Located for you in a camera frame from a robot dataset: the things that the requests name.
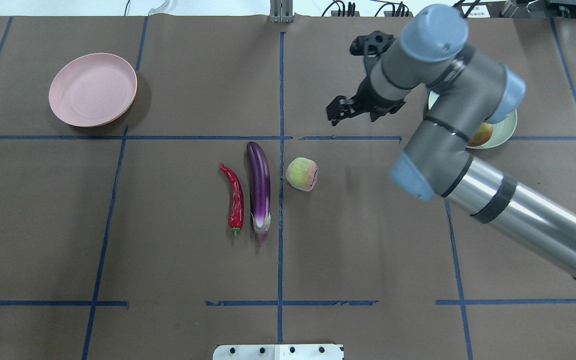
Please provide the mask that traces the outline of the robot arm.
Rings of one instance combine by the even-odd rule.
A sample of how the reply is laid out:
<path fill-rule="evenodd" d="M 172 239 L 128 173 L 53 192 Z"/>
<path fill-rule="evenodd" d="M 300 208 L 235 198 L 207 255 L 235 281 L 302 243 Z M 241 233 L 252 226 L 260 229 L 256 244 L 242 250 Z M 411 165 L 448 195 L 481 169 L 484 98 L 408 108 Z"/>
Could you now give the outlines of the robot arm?
<path fill-rule="evenodd" d="M 414 198 L 455 203 L 576 280 L 576 214 L 467 151 L 483 123 L 508 118 L 526 94 L 516 73 L 468 38 L 462 12 L 445 4 L 426 6 L 398 36 L 357 36 L 349 51 L 363 58 L 366 75 L 354 96 L 327 105 L 327 119 L 336 126 L 368 113 L 374 122 L 400 110 L 419 85 L 438 94 L 391 180 Z"/>

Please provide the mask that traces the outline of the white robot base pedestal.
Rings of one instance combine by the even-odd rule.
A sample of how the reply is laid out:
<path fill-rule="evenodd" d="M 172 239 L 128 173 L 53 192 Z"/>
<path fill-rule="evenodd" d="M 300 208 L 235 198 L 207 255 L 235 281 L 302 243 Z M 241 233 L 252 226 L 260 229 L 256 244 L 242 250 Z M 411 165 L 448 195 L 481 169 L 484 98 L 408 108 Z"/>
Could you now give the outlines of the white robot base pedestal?
<path fill-rule="evenodd" d="M 213 360 L 344 360 L 342 344 L 224 344 L 215 348 Z"/>

